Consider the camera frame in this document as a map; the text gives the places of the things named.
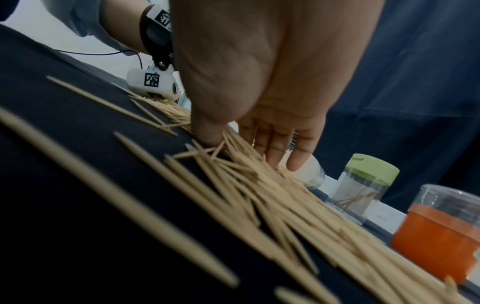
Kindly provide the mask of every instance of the forearm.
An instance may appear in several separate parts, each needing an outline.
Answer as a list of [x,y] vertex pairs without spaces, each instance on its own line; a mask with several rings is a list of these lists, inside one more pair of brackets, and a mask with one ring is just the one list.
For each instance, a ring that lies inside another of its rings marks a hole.
[[112,38],[148,54],[140,35],[140,19],[149,5],[146,0],[102,0],[100,24]]

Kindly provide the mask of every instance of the wire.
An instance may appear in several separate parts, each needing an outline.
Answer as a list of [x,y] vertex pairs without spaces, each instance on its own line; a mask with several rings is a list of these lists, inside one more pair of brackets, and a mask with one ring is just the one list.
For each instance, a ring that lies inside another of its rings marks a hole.
[[120,53],[125,53],[125,52],[134,52],[138,56],[138,60],[140,60],[140,67],[143,69],[144,68],[144,63],[142,62],[142,58],[140,57],[140,54],[135,51],[135,50],[119,50],[116,52],[112,53],[101,53],[101,54],[95,54],[95,53],[80,53],[80,52],[72,52],[72,51],[65,51],[65,50],[58,50],[55,49],[56,51],[62,52],[62,53],[67,53],[67,54],[77,54],[77,55],[92,55],[92,56],[107,56],[107,55],[115,55],[115,54],[120,54]]

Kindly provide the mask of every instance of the light green cap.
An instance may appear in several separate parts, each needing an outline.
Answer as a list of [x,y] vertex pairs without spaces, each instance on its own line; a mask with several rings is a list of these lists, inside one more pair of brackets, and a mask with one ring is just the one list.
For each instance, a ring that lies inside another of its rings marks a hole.
[[400,173],[400,170],[392,164],[365,154],[354,154],[346,168],[374,176],[388,186],[394,183]]

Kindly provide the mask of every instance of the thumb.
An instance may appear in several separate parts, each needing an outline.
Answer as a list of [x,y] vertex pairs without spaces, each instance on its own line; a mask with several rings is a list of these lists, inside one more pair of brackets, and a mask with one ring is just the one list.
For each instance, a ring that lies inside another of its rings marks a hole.
[[223,140],[222,132],[224,128],[224,123],[212,120],[192,104],[191,129],[198,141],[206,146],[216,147]]

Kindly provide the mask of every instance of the orange jar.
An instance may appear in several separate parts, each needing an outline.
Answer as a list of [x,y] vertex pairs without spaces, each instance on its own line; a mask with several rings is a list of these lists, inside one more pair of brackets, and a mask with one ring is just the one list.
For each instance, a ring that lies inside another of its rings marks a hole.
[[440,280],[466,280],[480,250],[480,198],[425,185],[392,239],[392,247]]

